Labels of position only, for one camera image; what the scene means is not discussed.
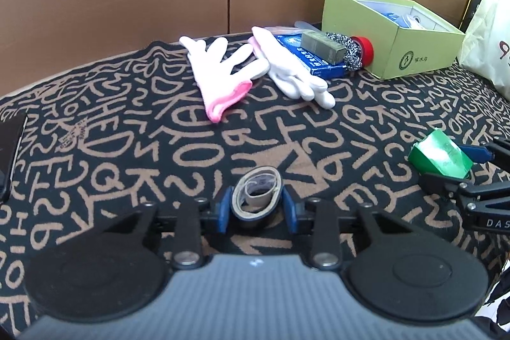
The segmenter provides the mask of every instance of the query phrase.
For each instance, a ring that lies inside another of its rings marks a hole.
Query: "green box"
[[[418,172],[436,173],[463,179],[473,161],[440,129],[412,145],[407,158]]]
[[[402,28],[386,12],[418,17],[425,29]],[[465,36],[410,0],[326,0],[322,30],[368,38],[374,61],[367,70],[383,80],[451,66]]]

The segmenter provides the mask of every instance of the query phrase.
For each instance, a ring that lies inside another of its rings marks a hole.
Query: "red logo on bag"
[[[510,46],[505,42],[501,41],[499,43],[499,49],[502,51],[503,55],[499,57],[499,59],[503,59],[506,54],[510,52]]]

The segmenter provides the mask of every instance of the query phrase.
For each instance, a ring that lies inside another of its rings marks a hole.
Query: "open box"
[[[410,15],[424,29],[400,27],[382,15]],[[417,74],[452,65],[464,34],[411,0],[325,0],[322,30],[364,36],[374,47],[367,70],[380,79]]]

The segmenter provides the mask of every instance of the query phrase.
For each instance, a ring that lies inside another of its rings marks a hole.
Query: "glove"
[[[258,59],[267,59],[270,64],[269,77],[276,86],[291,99],[301,97],[305,101],[315,99],[325,109],[333,108],[335,97],[327,92],[327,82],[311,75],[301,60],[282,46],[267,29],[254,26],[248,43]]]
[[[269,71],[267,60],[259,58],[231,74],[234,66],[246,61],[253,52],[250,44],[240,46],[221,62],[229,44],[226,38],[216,38],[207,51],[204,40],[195,41],[182,36],[179,42],[188,50],[188,59],[202,94],[207,117],[213,123],[219,123],[223,112],[248,94],[251,80]]]

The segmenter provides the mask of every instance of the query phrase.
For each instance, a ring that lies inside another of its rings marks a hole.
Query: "green object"
[[[342,62],[345,56],[345,45],[340,44],[323,33],[306,31],[301,35],[301,48],[334,65]]]
[[[463,179],[473,161],[445,133],[439,129],[412,145],[411,163],[420,173],[437,173]]]
[[[425,29],[402,28],[386,12],[417,17]],[[374,60],[366,69],[383,80],[451,66],[465,36],[410,0],[326,0],[322,30],[368,38]]]

